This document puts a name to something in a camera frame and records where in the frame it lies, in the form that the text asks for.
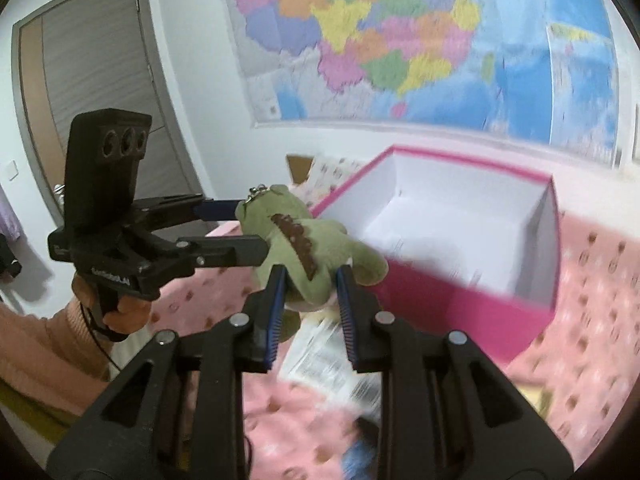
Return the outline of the left hand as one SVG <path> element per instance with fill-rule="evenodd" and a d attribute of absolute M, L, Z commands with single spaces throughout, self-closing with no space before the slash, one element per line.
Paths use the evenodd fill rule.
<path fill-rule="evenodd" d="M 72 289 L 84 308 L 91 310 L 98 306 L 99 299 L 96 291 L 78 274 L 74 275 Z M 103 322 L 107 328 L 116 333 L 131 335 L 149 323 L 151 310 L 152 304 L 149 301 L 123 296 L 119 299 L 115 311 L 103 315 Z"/>

